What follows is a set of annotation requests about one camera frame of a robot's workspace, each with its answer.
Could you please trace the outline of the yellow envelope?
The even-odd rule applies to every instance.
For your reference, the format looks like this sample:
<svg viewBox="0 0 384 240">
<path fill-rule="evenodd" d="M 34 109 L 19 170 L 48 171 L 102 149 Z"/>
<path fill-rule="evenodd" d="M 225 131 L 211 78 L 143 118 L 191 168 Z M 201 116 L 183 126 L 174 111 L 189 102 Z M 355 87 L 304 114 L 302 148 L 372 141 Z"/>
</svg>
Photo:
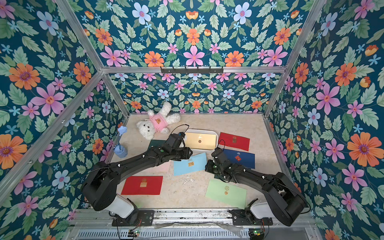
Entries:
<svg viewBox="0 0 384 240">
<path fill-rule="evenodd" d="M 216 146 L 216 134 L 186 133 L 185 143 L 191 149 L 213 150 Z"/>
</svg>

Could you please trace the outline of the light blue envelope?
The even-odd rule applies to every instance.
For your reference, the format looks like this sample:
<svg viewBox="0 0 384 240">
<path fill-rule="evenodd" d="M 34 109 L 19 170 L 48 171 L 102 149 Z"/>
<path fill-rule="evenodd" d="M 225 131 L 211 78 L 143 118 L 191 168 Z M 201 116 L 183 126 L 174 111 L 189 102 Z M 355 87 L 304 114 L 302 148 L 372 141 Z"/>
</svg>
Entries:
<svg viewBox="0 0 384 240">
<path fill-rule="evenodd" d="M 206 153 L 191 156 L 188 160 L 174 162 L 174 176 L 204 171 L 207 164 Z"/>
</svg>

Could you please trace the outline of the white plastic storage box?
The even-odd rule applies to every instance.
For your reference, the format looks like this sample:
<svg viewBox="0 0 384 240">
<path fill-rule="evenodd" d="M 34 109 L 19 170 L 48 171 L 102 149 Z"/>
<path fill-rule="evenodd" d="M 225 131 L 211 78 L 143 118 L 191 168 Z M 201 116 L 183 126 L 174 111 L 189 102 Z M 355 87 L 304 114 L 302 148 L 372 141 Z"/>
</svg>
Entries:
<svg viewBox="0 0 384 240">
<path fill-rule="evenodd" d="M 216 132 L 214 132 L 214 131 L 190 129 L 190 130 L 187 130 L 186 133 L 216 134 L 217 135 L 216 146 L 218 144 L 218 138 L 219 137 L 218 137 L 218 134 Z"/>
</svg>

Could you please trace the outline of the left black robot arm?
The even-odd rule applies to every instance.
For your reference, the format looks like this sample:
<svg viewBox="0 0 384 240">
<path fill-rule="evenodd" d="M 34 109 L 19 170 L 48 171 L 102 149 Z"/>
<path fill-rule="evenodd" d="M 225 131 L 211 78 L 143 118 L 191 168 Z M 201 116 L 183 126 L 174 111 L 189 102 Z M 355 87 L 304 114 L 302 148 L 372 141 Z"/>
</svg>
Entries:
<svg viewBox="0 0 384 240">
<path fill-rule="evenodd" d="M 162 146 L 150 147 L 146 152 L 120 162 L 98 163 L 87 175 L 81 192 L 95 211 L 109 210 L 122 202 L 125 207 L 131 202 L 120 197 L 118 185 L 127 178 L 149 168 L 169 161 L 189 159 L 193 151 L 186 147 L 186 134 L 170 134 Z"/>
</svg>

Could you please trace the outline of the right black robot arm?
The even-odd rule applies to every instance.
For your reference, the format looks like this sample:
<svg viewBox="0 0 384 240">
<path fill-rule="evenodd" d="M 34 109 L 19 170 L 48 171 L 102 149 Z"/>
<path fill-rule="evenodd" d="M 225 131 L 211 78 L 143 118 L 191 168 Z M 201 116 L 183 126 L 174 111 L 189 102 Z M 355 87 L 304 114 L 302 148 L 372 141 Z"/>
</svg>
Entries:
<svg viewBox="0 0 384 240">
<path fill-rule="evenodd" d="M 310 207 L 305 197 L 292 181 L 283 173 L 263 174 L 243 165 L 232 163 L 217 147 L 211 154 L 212 160 L 206 165 L 206 172 L 218 177 L 225 183 L 243 184 L 262 193 L 265 204 L 253 201 L 249 207 L 257 219 L 275 217 L 280 223 L 290 227 L 306 207 Z"/>
</svg>

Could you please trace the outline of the dark green envelope left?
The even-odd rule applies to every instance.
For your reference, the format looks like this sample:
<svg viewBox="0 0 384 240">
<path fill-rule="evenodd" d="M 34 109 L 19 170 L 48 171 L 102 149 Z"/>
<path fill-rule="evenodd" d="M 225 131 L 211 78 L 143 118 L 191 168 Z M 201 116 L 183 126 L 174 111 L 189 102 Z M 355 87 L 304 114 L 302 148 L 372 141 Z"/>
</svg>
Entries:
<svg viewBox="0 0 384 240">
<path fill-rule="evenodd" d="M 148 146 L 148 150 L 152 147 L 162 147 L 166 140 L 151 140 Z"/>
</svg>

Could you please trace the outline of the pink envelope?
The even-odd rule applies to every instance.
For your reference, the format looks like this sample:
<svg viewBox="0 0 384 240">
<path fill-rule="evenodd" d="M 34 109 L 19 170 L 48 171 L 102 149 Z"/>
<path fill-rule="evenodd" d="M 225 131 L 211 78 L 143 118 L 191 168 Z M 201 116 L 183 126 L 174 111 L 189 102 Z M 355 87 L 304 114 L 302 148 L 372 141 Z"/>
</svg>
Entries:
<svg viewBox="0 0 384 240">
<path fill-rule="evenodd" d="M 170 169 L 171 163 L 167 162 L 164 164 L 161 164 L 160 166 L 155 167 L 155 171 L 159 173 L 167 173 Z"/>
</svg>

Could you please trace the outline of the light green envelope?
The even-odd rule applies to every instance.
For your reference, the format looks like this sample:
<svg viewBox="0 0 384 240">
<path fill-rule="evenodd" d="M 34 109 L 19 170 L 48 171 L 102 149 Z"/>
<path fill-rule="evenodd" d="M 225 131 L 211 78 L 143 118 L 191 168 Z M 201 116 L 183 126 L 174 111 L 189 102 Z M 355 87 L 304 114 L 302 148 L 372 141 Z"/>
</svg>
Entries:
<svg viewBox="0 0 384 240">
<path fill-rule="evenodd" d="M 211 179 L 206 197 L 218 202 L 230 205 L 231 207 L 244 209 L 246 206 L 247 190 L 217 179 Z"/>
</svg>

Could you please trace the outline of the navy blue envelope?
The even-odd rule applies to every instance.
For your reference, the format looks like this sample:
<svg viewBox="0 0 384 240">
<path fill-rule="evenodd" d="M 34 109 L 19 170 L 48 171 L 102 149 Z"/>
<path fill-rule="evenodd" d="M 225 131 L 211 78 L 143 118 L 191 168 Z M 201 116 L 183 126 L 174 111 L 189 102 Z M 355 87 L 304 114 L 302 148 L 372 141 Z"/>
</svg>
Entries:
<svg viewBox="0 0 384 240">
<path fill-rule="evenodd" d="M 224 154 L 227 156 L 231 163 L 240 164 L 250 169 L 255 169 L 255 154 L 228 149 L 224 149 Z"/>
</svg>

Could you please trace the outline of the red envelope gold sticker back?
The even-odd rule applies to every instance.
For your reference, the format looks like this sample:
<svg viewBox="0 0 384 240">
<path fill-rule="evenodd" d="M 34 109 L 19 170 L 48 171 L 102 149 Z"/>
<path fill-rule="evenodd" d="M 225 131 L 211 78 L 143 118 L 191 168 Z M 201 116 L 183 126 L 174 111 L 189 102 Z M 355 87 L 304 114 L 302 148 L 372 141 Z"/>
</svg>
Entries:
<svg viewBox="0 0 384 240">
<path fill-rule="evenodd" d="M 219 135 L 219 145 L 235 148 L 239 150 L 249 151 L 250 149 L 250 139 L 246 137 L 241 137 L 237 135 L 220 133 Z"/>
</svg>

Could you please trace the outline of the white teddy bear pink shirt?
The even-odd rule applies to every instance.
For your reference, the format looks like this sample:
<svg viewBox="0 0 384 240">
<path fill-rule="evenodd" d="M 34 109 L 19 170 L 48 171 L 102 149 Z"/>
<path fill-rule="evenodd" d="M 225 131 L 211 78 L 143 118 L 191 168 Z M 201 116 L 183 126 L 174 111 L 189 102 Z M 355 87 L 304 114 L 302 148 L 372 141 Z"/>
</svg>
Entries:
<svg viewBox="0 0 384 240">
<path fill-rule="evenodd" d="M 169 113 L 172 110 L 172 105 L 169 102 L 165 102 L 158 113 L 149 110 L 149 118 L 137 123 L 139 133 L 146 139 L 152 140 L 156 133 L 168 134 L 170 130 L 169 125 L 179 123 L 181 120 L 180 114 Z"/>
</svg>

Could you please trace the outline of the red envelope front left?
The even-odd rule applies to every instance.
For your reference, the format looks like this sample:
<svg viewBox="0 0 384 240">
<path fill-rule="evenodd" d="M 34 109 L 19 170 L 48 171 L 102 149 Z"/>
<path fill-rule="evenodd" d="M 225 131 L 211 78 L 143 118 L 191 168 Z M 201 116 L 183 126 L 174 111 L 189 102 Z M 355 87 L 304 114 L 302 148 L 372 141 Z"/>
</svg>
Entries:
<svg viewBox="0 0 384 240">
<path fill-rule="evenodd" d="M 121 195 L 160 195 L 163 176 L 132 176 L 126 179 Z"/>
</svg>

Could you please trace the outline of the small green circuit board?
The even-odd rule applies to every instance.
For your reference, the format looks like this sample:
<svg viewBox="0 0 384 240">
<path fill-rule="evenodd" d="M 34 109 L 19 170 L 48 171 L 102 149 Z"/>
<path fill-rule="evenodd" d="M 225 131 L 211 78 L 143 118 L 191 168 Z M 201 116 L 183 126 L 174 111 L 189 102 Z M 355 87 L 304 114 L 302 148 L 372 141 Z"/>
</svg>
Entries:
<svg viewBox="0 0 384 240">
<path fill-rule="evenodd" d="M 250 240 L 264 240 L 266 231 L 262 229 L 249 229 Z"/>
</svg>

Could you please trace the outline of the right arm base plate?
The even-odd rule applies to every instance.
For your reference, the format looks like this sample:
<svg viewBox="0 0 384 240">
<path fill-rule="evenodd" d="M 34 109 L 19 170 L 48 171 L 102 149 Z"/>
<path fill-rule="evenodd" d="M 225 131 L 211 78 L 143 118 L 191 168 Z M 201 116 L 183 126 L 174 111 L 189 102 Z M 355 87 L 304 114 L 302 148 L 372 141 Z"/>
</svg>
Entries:
<svg viewBox="0 0 384 240">
<path fill-rule="evenodd" d="M 256 218 L 251 211 L 233 209 L 229 210 L 234 226 L 272 226 L 272 218 Z"/>
</svg>

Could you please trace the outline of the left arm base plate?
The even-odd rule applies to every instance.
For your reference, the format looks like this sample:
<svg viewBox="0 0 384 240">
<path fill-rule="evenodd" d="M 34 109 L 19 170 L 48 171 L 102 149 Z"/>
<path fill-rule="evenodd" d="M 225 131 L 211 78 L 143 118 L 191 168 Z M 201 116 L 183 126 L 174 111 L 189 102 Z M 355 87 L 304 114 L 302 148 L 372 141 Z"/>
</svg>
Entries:
<svg viewBox="0 0 384 240">
<path fill-rule="evenodd" d="M 134 210 L 128 217 L 121 218 L 115 215 L 112 222 L 113 227 L 148 227 L 154 220 L 155 211 L 153 210 Z"/>
</svg>

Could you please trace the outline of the black hook rail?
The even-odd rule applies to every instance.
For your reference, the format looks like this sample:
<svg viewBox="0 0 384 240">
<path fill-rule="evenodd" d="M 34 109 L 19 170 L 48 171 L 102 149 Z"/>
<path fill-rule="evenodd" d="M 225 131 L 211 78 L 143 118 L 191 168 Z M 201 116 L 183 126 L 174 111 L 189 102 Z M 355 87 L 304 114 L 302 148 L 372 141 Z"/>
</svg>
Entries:
<svg viewBox="0 0 384 240">
<path fill-rule="evenodd" d="M 172 68 L 160 68 L 162 74 L 222 74 L 224 68 L 212 68 L 212 67 L 172 67 Z"/>
</svg>

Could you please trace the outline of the aluminium front rail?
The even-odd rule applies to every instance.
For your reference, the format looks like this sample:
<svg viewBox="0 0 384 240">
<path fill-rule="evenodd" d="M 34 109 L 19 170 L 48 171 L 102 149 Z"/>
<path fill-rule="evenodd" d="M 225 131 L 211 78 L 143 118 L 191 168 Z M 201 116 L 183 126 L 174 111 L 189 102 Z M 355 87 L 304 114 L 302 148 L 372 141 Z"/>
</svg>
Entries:
<svg viewBox="0 0 384 240">
<path fill-rule="evenodd" d="M 224 225 L 233 225 L 232 215 L 229 214 L 229 210 L 232 208 L 213 208 L 213 209 L 139 209 L 139 210 L 153 210 L 155 211 L 155 217 L 153 223 L 149 227 L 156 227 L 159 225 L 168 225 L 175 227 L 181 226 L 197 226 L 214 225 L 215 223 Z M 95 229 L 107 229 L 107 228 L 130 228 L 130 229 L 142 229 L 145 227 L 113 227 L 112 222 L 115 218 L 115 213 L 109 211 L 96 212 L 93 209 L 78 210 L 76 216 L 70 220 L 70 227 L 78 228 L 95 228 Z M 286 226 L 280 223 L 275 217 L 272 217 L 272 226 L 243 226 L 245 228 L 259 228 L 259 227 L 280 227 Z"/>
</svg>

